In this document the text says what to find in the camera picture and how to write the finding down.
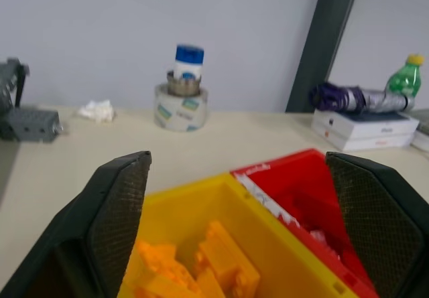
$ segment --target blue bottle cap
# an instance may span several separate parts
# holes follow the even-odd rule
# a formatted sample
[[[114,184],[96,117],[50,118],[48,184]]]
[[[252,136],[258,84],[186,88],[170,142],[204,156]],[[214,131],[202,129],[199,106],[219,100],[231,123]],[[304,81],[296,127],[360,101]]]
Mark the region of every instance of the blue bottle cap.
[[[204,50],[187,45],[178,45],[176,50],[176,61],[187,62],[189,64],[202,64]]]

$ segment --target gray object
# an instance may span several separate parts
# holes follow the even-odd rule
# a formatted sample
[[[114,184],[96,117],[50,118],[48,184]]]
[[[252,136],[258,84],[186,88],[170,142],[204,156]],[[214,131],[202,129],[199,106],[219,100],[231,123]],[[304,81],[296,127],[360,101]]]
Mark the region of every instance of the gray object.
[[[13,108],[0,118],[0,136],[9,141],[52,142],[60,130],[54,110]]]
[[[189,79],[175,79],[173,77],[173,71],[167,72],[168,81],[168,94],[181,97],[192,97],[200,94],[200,83],[201,78],[195,80]]]
[[[413,96],[369,89],[362,89],[362,95],[371,113],[406,112],[414,107]]]
[[[20,108],[28,66],[18,59],[0,64],[0,138],[8,141],[52,142],[62,130],[58,112]],[[11,92],[16,90],[15,106]]]

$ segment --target white bottle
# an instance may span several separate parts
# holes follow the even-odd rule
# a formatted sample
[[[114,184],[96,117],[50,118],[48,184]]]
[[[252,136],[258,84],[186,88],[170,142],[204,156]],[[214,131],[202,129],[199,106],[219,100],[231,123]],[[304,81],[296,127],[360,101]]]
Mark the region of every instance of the white bottle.
[[[187,45],[178,45],[173,77],[179,79],[201,79],[204,50]]]

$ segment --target white tissue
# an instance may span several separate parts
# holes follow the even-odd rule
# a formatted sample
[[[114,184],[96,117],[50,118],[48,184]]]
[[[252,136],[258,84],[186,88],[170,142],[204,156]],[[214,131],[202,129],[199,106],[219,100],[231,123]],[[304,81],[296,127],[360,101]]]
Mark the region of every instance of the white tissue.
[[[86,106],[81,107],[78,110],[78,115],[87,119],[92,119],[97,123],[111,122],[115,116],[110,100],[104,100],[102,102],[90,101]]]

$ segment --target white box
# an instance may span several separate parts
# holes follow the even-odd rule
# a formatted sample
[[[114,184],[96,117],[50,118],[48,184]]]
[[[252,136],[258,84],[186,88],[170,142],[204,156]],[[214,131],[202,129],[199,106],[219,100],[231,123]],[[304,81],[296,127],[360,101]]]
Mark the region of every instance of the white box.
[[[386,147],[405,147],[408,146],[414,134],[401,134],[384,137],[371,137],[366,139],[346,139],[339,135],[330,127],[313,120],[312,129],[333,144],[340,151],[358,151],[362,149],[383,149]]]
[[[366,139],[392,135],[412,134],[417,129],[418,120],[403,114],[372,114],[370,121],[354,121],[353,115],[336,112],[314,111],[313,120],[343,136],[345,139]]]

